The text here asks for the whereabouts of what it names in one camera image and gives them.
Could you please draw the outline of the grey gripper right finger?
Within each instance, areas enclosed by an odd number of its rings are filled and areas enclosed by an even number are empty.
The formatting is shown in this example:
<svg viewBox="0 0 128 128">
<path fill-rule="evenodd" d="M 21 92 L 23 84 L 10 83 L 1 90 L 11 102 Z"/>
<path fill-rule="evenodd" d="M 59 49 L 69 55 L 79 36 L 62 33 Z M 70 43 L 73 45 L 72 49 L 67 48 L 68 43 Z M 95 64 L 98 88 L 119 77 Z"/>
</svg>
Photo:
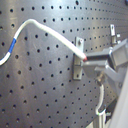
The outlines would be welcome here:
<svg viewBox="0 0 128 128">
<path fill-rule="evenodd" d="M 113 62 L 112 52 L 113 52 L 113 48 L 110 47 L 110 48 L 105 48 L 99 52 L 87 53 L 86 56 L 89 61 L 91 61 L 91 60 L 108 60 L 110 63 L 112 63 Z"/>
</svg>

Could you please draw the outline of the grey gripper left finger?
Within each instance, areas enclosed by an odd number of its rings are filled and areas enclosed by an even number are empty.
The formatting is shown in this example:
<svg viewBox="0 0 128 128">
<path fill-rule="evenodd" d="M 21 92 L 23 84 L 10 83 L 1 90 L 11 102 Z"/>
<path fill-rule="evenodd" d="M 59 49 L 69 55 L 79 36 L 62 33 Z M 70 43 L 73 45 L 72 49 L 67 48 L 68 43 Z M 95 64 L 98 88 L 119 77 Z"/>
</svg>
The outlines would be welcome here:
<svg viewBox="0 0 128 128">
<path fill-rule="evenodd" d="M 98 85 L 107 82 L 113 91 L 120 95 L 126 75 L 126 65 L 120 65 L 114 70 L 107 61 L 89 61 L 83 64 L 83 70 L 87 77 L 94 78 Z"/>
</svg>

